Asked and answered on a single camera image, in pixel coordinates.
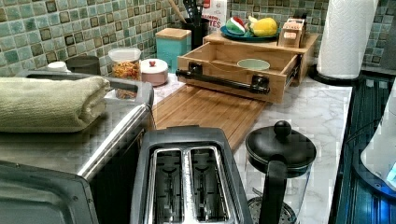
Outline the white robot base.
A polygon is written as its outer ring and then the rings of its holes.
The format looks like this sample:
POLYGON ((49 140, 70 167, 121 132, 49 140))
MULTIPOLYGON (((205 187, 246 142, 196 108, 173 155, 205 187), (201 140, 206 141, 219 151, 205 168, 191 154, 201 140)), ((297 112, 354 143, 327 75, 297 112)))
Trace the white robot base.
POLYGON ((355 172, 372 191, 395 200, 395 83, 360 81, 357 103, 355 172))

